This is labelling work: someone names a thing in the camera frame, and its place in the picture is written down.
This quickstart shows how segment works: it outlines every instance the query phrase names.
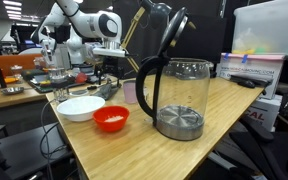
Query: wooden table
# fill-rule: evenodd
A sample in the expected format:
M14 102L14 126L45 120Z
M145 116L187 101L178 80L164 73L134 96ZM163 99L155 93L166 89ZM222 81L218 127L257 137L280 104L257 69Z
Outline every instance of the wooden table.
M15 83L7 84L7 87L19 87L19 86L25 88L23 93L8 96L3 95L0 89L0 108L46 99L45 94L38 93L26 82L23 82L22 84L15 84Z
M149 90L151 82L146 81ZM212 79L203 135L186 142L160 134L138 104L124 103L122 89L106 102L131 112L125 127L115 133L101 131L93 120L71 122L56 112L55 102L51 105L89 179L178 180L190 177L262 90ZM47 98L53 100L53 94Z

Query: white bowl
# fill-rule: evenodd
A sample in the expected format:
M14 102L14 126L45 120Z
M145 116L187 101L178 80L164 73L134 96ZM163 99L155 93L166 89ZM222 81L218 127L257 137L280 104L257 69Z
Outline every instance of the white bowl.
M57 106L57 112L71 121L87 121L104 104L105 100L101 97L81 96L62 102Z

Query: ceiling light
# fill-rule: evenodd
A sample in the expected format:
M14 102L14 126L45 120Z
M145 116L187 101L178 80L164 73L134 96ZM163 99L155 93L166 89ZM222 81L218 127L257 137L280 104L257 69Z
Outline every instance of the ceiling light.
M18 14L8 14L8 17L22 17L22 16Z
M20 2L14 2L14 1L3 1L4 4L7 4L7 5L13 5L13 6L22 6L22 3Z
M7 12L7 14L22 14L19 11L6 11L6 12Z
M83 0L74 0L74 1L77 2L78 4L83 2Z
M22 10L22 8L20 8L20 7L13 7L13 6L5 6L5 9L11 9L11 10L16 10L16 11Z
M10 19L21 19L21 18L19 18L19 17L9 17Z

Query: kettle handle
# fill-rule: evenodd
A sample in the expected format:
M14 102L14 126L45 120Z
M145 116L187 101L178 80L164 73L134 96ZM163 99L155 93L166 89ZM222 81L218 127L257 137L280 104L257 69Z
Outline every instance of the kettle handle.
M137 77L136 77L136 97L139 105L143 109L143 111L148 114L149 116L153 117L155 119L156 115L156 108L157 108L157 98L158 98L158 91L159 91L159 82L161 78L161 73L163 70L163 67L169 62L169 58L165 57L159 57L159 56L152 56L145 59L144 64L139 69ZM148 73L156 69L156 77L155 77L155 83L154 83L154 94L153 94L153 108L151 108L144 97L144 81Z

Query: red bowl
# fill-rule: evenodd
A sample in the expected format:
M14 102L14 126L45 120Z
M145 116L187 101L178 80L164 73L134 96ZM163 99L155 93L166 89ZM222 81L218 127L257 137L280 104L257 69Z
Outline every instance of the red bowl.
M114 132L122 129L130 115L123 106L106 106L93 113L93 119L97 126L106 132Z

